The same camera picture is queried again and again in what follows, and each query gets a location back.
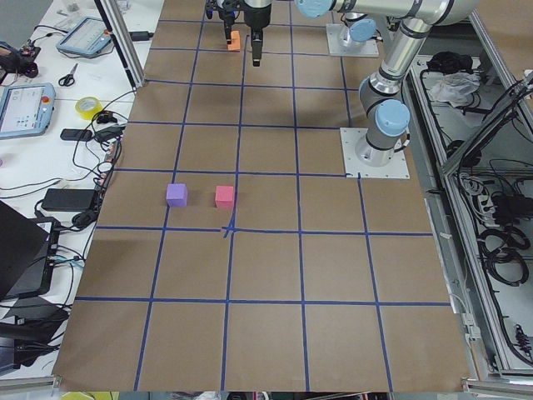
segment pink cube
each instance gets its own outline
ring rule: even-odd
[[[217,208],[233,208],[235,202],[233,186],[217,186],[215,204]]]

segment tape roll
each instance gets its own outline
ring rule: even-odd
[[[76,111],[83,119],[87,119],[88,121],[91,121],[102,110],[103,106],[96,97],[84,97],[76,102]]]

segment electronic device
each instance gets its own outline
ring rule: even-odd
[[[42,135],[56,92],[50,83],[8,87],[0,100],[0,139]]]
[[[76,142],[88,142],[92,138],[92,131],[89,129],[65,128],[59,136],[62,140],[72,140]]]
[[[57,242],[59,240],[59,231],[56,230],[56,227],[60,223],[56,218],[52,217],[32,218],[30,221],[47,232],[48,236],[41,250],[33,257],[30,265],[13,284],[3,300],[9,298],[31,298],[47,293],[50,290],[53,273],[52,257],[56,255]]]
[[[47,211],[80,212],[94,209],[94,189],[48,189],[41,207]]]
[[[0,375],[31,366],[54,347],[45,347],[68,319],[68,312],[42,297],[19,299],[0,320]]]
[[[61,53],[94,58],[111,42],[111,36],[102,19],[85,17],[56,44]]]
[[[32,266],[49,236],[35,222],[0,202],[0,299]]]

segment scissors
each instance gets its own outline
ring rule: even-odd
[[[74,79],[74,73],[76,72],[76,68],[77,68],[77,62],[74,65],[74,67],[72,67],[72,70],[70,71],[70,73],[68,73],[67,75],[59,79],[59,81],[57,82],[59,83],[59,86],[65,86],[68,88],[69,86],[72,86],[76,82],[76,79]]]

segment gray base plate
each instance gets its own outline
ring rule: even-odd
[[[339,39],[343,26],[336,23],[326,25],[327,44],[332,56],[369,57],[376,58],[380,55],[375,40],[368,40],[360,45],[344,47]]]
[[[384,167],[371,167],[366,165],[356,155],[356,144],[359,138],[366,134],[367,129],[342,127],[342,153],[344,155],[344,169],[348,178],[382,178],[382,179],[409,179],[406,157],[403,152],[396,152]]]

